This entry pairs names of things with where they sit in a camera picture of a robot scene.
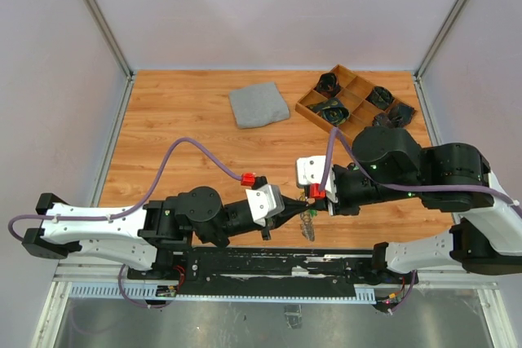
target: wire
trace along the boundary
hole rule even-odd
[[[128,266],[123,264],[122,267],[120,268],[120,271],[117,274],[117,287],[118,287],[123,299],[125,299],[129,303],[133,304],[134,306],[140,307],[142,309],[162,309],[164,307],[169,306],[173,302],[173,301],[168,301],[167,303],[165,303],[163,305],[149,305],[147,303],[141,303],[141,302],[135,301],[134,299],[131,299],[126,294],[125,289],[123,288],[123,271],[125,270],[126,267],[128,267]],[[179,288],[185,282],[185,269],[180,265],[176,265],[173,269],[179,272],[179,280],[178,280],[178,291],[179,291]]]
[[[326,148],[326,159],[325,159],[325,168],[323,171],[323,177],[321,179],[321,184],[319,186],[319,190],[324,191],[326,186],[326,181],[328,179],[328,175],[330,174],[330,167],[332,165],[332,155],[334,153],[334,141],[335,138],[339,139],[344,149],[351,157],[353,163],[359,168],[361,173],[368,178],[369,180],[381,185],[383,187],[388,187],[390,189],[394,189],[396,191],[402,192],[477,192],[477,193],[485,193],[507,203],[515,212],[522,218],[522,208],[520,208],[518,201],[512,200],[505,193],[499,192],[490,187],[483,187],[481,185],[422,185],[422,186],[406,186],[406,185],[397,185],[394,183],[379,183],[375,181],[371,175],[361,166],[359,161],[355,158],[348,141],[344,138],[343,134],[339,132],[339,128],[334,127],[330,132],[330,137],[328,140],[328,147]]]
[[[180,265],[176,265],[174,267],[174,269],[176,269],[179,272],[179,281],[178,281],[178,292],[179,292],[179,289],[185,282],[185,269]]]
[[[167,307],[172,303],[172,301],[168,301],[167,303],[165,303],[163,305],[149,305],[147,303],[141,303],[141,302],[135,301],[134,299],[131,299],[126,294],[125,289],[123,288],[123,271],[125,270],[126,267],[127,267],[127,265],[123,264],[122,267],[120,268],[119,273],[117,274],[117,287],[119,288],[120,295],[122,295],[123,299],[125,299],[126,301],[128,301],[129,303],[132,303],[133,305],[135,305],[137,307],[141,307],[142,309],[162,309],[163,307]]]
[[[199,148],[201,152],[203,152],[206,156],[208,156],[222,171],[224,171],[226,174],[228,174],[233,179],[236,179],[237,181],[241,181],[241,176],[238,174],[235,174],[233,171],[231,171],[223,162],[221,162],[212,152],[210,152],[208,149],[205,148],[201,143],[198,141],[192,139],[192,138],[180,138],[177,139],[175,142],[171,144],[169,149],[166,151],[165,156],[163,157],[163,161],[160,164],[159,169],[157,170],[156,178],[154,179],[152,185],[148,189],[147,193],[141,198],[136,205],[133,205],[128,210],[121,212],[119,214],[111,215],[109,218],[107,216],[60,216],[60,221],[80,221],[80,222],[100,222],[104,220],[115,220],[119,218],[124,218],[127,215],[130,215],[134,213],[136,210],[140,209],[150,198],[150,196],[153,194],[154,190],[156,189],[157,184],[160,181],[161,175],[163,174],[163,170],[165,169],[165,166],[170,158],[170,155],[174,151],[178,145],[181,143],[186,142],[190,143],[193,146]],[[22,236],[20,236],[14,228],[14,225],[16,222],[20,220],[28,220],[28,219],[36,219],[36,220],[53,220],[55,219],[54,216],[46,216],[46,215],[36,215],[36,214],[25,214],[25,215],[18,215],[11,219],[9,223],[7,224],[7,230],[9,233],[16,238],[19,241],[22,241]]]
[[[394,307],[392,307],[389,311],[392,314],[395,314],[397,310],[399,310],[404,304],[405,300],[409,297],[409,295],[412,293],[415,285],[415,279],[417,278],[417,271],[411,272],[411,282],[409,283],[408,291],[406,291],[406,294],[402,297],[399,303],[397,303]]]

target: folded gray towel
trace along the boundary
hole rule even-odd
[[[256,128],[290,118],[290,110],[273,81],[231,91],[228,95],[239,128]]]

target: wooden tray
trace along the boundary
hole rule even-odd
[[[338,83],[341,86],[341,91],[335,97],[339,98],[350,112],[350,117],[339,126],[350,145],[352,145],[353,139],[359,132],[366,126],[372,126],[372,121],[376,115],[388,113],[394,106],[402,102],[397,97],[394,97],[395,99],[391,105],[383,111],[366,100],[376,86],[374,83],[360,77],[340,64],[336,65],[330,72],[337,76]],[[313,90],[314,88],[315,85],[295,104],[295,111],[305,116],[316,126],[319,126],[326,132],[330,132],[334,126],[307,108],[310,104],[318,104],[327,100],[324,95]]]

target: wooden floor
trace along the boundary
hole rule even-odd
[[[411,76],[408,73],[361,73],[414,106],[419,112],[407,129],[423,146],[429,145],[426,126]],[[324,155],[328,135],[295,112],[297,100],[313,86],[315,71],[141,71],[130,97],[122,131],[108,172],[101,205],[134,204],[147,191],[163,155],[177,138],[202,142],[234,172],[266,175],[289,197],[299,196],[295,186],[295,160]],[[277,84],[290,108],[290,119],[263,128],[236,127],[228,92],[266,81]],[[334,162],[350,159],[336,145]],[[160,200],[208,185],[224,203],[245,198],[240,184],[216,168],[192,145],[174,152],[153,199]],[[259,232],[232,238],[232,244],[370,248],[382,241],[408,241],[432,236],[451,226],[451,216],[424,209],[417,199],[362,207],[357,217],[314,219],[315,242],[301,234],[299,217],[272,231],[272,240]]]

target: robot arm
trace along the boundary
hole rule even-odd
[[[138,271],[169,268],[173,252],[192,250],[192,234],[203,243],[224,248],[229,237],[261,231],[270,240],[270,230],[309,209],[306,201],[281,195],[279,187],[257,177],[246,199],[223,205],[211,187],[149,201],[124,218],[111,219],[125,208],[82,208],[67,205],[51,193],[40,196],[37,212],[55,217],[39,228],[29,228],[22,245],[40,258],[77,256],[105,258]],[[67,221],[67,216],[106,216],[102,221]]]
[[[486,187],[505,194],[476,148],[464,143],[421,148],[406,130],[371,127],[356,137],[352,152],[360,168],[350,164],[331,169],[334,197],[328,192],[330,179],[324,194],[324,209],[330,214],[357,215],[361,205],[418,197],[427,209],[460,217],[459,224],[431,238],[376,244],[375,270],[404,274],[419,268],[462,264],[466,271],[481,275],[522,272],[521,216],[499,197],[470,192]],[[311,161],[305,161],[301,173],[314,170]],[[298,173],[298,178],[305,177]],[[314,184],[303,180],[302,185],[316,193]],[[462,191],[440,192],[447,186]]]
[[[28,229],[22,244],[42,258],[66,258],[74,253],[122,262],[138,271],[161,270],[172,267],[174,252],[193,251],[192,234],[202,243],[224,248],[229,237],[250,231],[261,231],[269,240],[270,230],[307,209],[355,215],[362,205],[418,197],[428,209],[457,213],[461,222],[432,238],[376,244],[373,271],[404,275],[418,268],[462,264],[467,271],[485,275],[522,272],[522,219],[505,201],[465,188],[503,192],[476,148],[462,143],[421,148],[405,130],[371,127],[357,136],[353,153],[360,167],[331,166],[324,191],[318,182],[325,157],[298,159],[297,183],[315,199],[313,204],[282,196],[265,177],[255,178],[245,200],[228,205],[223,205],[216,190],[198,187],[163,201],[149,201],[115,220],[110,216],[123,209],[72,207],[44,194],[37,211],[55,219]],[[447,185],[462,186],[462,192],[423,192]],[[405,187],[420,190],[408,192]],[[108,219],[71,222],[60,221],[60,216]]]

